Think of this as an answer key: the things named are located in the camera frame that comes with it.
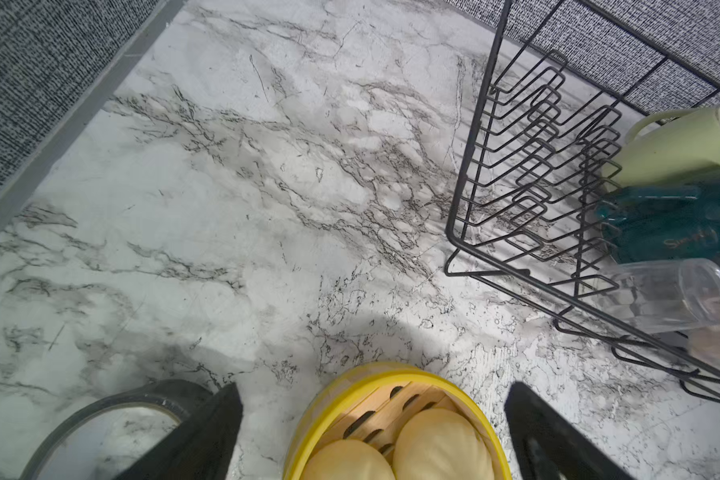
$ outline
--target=light green mug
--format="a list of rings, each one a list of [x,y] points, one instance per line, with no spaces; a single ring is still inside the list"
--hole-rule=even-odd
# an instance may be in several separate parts
[[[672,117],[677,119],[637,137],[646,126]],[[621,165],[621,172],[613,179],[622,187],[679,182],[695,173],[719,169],[720,105],[645,117],[626,133],[614,161]],[[605,164],[602,174],[609,177],[615,171],[615,166]],[[615,189],[611,184],[606,188]]]

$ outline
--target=mug handle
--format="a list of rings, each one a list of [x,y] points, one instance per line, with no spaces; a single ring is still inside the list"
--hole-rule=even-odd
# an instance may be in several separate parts
[[[659,113],[648,115],[643,120],[634,124],[630,131],[626,132],[626,135],[624,135],[624,145],[634,140],[641,130],[652,124],[654,121],[672,117],[684,117],[685,115],[691,114],[697,110],[700,110],[700,108],[680,108],[677,110],[660,111]]]

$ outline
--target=dish rack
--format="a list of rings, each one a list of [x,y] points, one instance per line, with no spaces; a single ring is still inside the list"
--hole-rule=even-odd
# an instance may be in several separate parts
[[[605,342],[617,359],[664,371],[689,394],[720,403],[720,370],[676,342],[686,340],[681,332],[646,334],[589,298],[615,288],[598,275],[615,248],[601,233],[613,227],[592,209],[607,184],[618,187],[611,178],[620,171],[612,160],[620,130],[639,118],[623,118],[620,108],[648,115],[633,94],[668,62],[708,87],[684,108],[716,101],[720,83],[589,0],[559,0],[519,43],[508,37],[511,7],[505,0],[461,161],[446,226],[456,251],[446,275],[474,278],[548,315],[558,331]],[[562,48],[535,42],[572,12],[641,42],[656,62],[619,91],[586,79]],[[610,178],[598,175],[605,163],[616,166]]]

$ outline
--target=yellow steamer basket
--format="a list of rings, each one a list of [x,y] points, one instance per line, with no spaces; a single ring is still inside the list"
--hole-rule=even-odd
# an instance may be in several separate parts
[[[403,425],[426,408],[447,408],[469,420],[488,447],[496,480],[511,480],[507,457],[480,407],[448,380],[396,362],[356,366],[317,395],[298,422],[282,478],[299,480],[314,453],[342,438],[363,440],[391,463]]]

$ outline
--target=yellow rim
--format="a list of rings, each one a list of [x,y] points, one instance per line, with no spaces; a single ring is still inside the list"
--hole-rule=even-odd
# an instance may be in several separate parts
[[[456,385],[449,382],[446,379],[420,370],[414,366],[405,365],[403,363],[396,362],[376,362],[369,363],[362,366],[350,369],[344,372],[338,378],[336,378],[330,385],[323,389],[315,400],[312,401],[307,411],[304,413],[304,418],[308,418],[313,414],[313,409],[319,405],[320,400],[325,398],[332,390],[332,387],[339,384],[341,381],[347,379],[348,376],[357,376],[362,373],[362,370],[370,370],[369,367],[380,367],[386,366],[393,368],[394,370],[387,372],[374,373],[360,379],[352,384],[350,388],[347,388],[344,392],[336,397],[330,405],[328,405],[314,422],[310,425],[307,432],[302,437],[298,445],[291,444],[288,449],[288,456],[286,458],[286,469],[283,473],[283,480],[298,480],[302,474],[302,470],[309,459],[312,450],[317,445],[318,440],[323,433],[330,427],[333,421],[341,415],[344,411],[355,405],[356,402],[365,397],[369,391],[379,388],[380,386],[387,385],[393,382],[426,382],[440,389],[443,389],[453,397],[458,399],[463,405],[471,410],[471,412],[478,418],[482,426],[485,428],[488,434],[488,439],[494,446],[496,455],[500,463],[500,470],[503,477],[510,480],[511,474],[509,471],[509,464],[507,463],[507,457],[504,454],[504,450],[501,447],[499,438],[496,436],[496,432],[486,418],[480,407],[472,401],[466,393],[462,392]]]

